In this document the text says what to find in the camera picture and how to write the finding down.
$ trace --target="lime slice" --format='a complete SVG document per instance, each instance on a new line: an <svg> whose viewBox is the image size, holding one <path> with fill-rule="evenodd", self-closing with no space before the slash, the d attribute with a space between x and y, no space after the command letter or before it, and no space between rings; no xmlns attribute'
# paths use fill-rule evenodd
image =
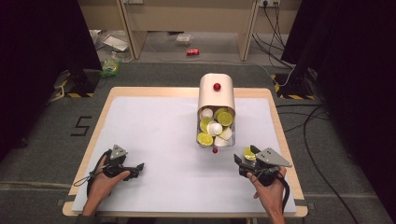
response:
<svg viewBox="0 0 396 224"><path fill-rule="evenodd" d="M233 123L233 116L228 112L221 112L218 114L218 122L222 126L230 126Z"/></svg>
<svg viewBox="0 0 396 224"><path fill-rule="evenodd" d="M207 125L209 124L210 121L212 121L212 118L201 119L201 121L199 122L199 127L201 128L201 131L207 133Z"/></svg>
<svg viewBox="0 0 396 224"><path fill-rule="evenodd" d="M245 147L245 149L244 149L244 157L248 161L256 160L256 155L253 152L251 152L250 147Z"/></svg>
<svg viewBox="0 0 396 224"><path fill-rule="evenodd" d="M217 119L218 118L218 114L221 113L221 112L228 112L228 109L226 107L219 108L218 110L216 110L216 112L215 112L213 117L215 119Z"/></svg>
<svg viewBox="0 0 396 224"><path fill-rule="evenodd" d="M208 133L198 133L197 141L203 146L210 147L213 144L213 137Z"/></svg>

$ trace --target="wrist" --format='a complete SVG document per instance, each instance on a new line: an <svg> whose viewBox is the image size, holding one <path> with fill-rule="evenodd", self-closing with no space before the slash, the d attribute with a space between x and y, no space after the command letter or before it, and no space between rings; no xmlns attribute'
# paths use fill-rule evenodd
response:
<svg viewBox="0 0 396 224"><path fill-rule="evenodd" d="M285 218L282 212L272 212L268 214L273 224L285 224Z"/></svg>
<svg viewBox="0 0 396 224"><path fill-rule="evenodd" d="M93 217L96 214L96 209L99 206L99 202L93 202L88 200L85 205L84 208L82 209L82 215L84 217Z"/></svg>

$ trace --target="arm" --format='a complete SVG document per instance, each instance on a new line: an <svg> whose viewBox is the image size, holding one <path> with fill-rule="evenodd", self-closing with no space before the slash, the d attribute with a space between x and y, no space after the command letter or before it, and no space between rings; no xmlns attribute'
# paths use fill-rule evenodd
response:
<svg viewBox="0 0 396 224"><path fill-rule="evenodd" d="M98 167L105 164L106 156L104 156ZM98 223L99 218L95 217L96 209L99 204L110 194L111 190L124 178L128 177L129 171L124 171L119 175L109 178L102 173L101 170L96 172L95 180L90 189L87 202L82 209L82 214L78 216L76 224L93 224Z"/></svg>
<svg viewBox="0 0 396 224"><path fill-rule="evenodd" d="M279 172L285 176L286 168L279 166ZM265 187L260 183L257 177L251 173L247 174L248 179L251 181L253 186L256 188L256 193L253 198L260 199L262 206L268 213L274 224L285 224L285 218L282 212L282 198L283 198L283 185L276 179L274 183L268 187Z"/></svg>

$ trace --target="cylindrical container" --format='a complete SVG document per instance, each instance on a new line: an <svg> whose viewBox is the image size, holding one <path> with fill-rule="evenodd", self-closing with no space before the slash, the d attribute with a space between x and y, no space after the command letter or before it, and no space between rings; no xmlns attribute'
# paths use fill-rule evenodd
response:
<svg viewBox="0 0 396 224"><path fill-rule="evenodd" d="M198 55L199 49L187 49L187 56Z"/></svg>
<svg viewBox="0 0 396 224"><path fill-rule="evenodd" d="M214 140L211 146L197 141L200 147L230 147L235 144L233 81L228 75L209 73L201 78L197 118L197 135L208 133Z"/></svg>

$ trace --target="wooden table edge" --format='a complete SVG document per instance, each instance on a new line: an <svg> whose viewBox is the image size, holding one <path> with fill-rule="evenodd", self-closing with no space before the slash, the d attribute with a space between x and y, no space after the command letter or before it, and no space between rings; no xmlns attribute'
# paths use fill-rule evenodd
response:
<svg viewBox="0 0 396 224"><path fill-rule="evenodd" d="M264 88L233 88L233 94L235 98L266 98L269 100L271 116L273 119L276 137L281 149L282 156L293 164L289 146L286 141L285 134L283 133L283 128L280 123L279 115L276 111L276 105L274 102L274 98L272 93L268 89ZM78 172L76 174L75 180L80 180L87 169L87 165L91 158L94 146L99 137L99 133L101 131L101 127L103 126L108 109L111 106L111 103L115 97L118 96L143 96L143 97L198 97L199 88L191 88L191 87L114 87L111 89L109 95L107 96L105 105L99 117L99 120L95 126L93 131L90 143L87 146L87 150L84 154L84 157L81 161L81 164L78 168ZM290 195L293 195L295 200L304 201L304 195L301 190L300 181L298 180L297 173L295 171L294 166L288 168L287 172L288 179L290 181ZM78 188L72 186L68 195L74 196L78 193ZM63 213L65 216L77 216L78 212L72 211L73 202L65 202ZM296 213L285 213L285 217L305 217L308 214L308 208L306 205L296 205L297 212ZM121 213L121 212L102 212L99 214L100 216L110 216L110 217L129 217L130 213ZM179 213L170 213L172 217L220 217L222 214L200 214L200 213L190 213L190 214L179 214ZM170 217L167 213L134 213L134 216L141 217ZM224 214L226 217L267 217L266 213L262 213L262 216L258 214Z"/></svg>

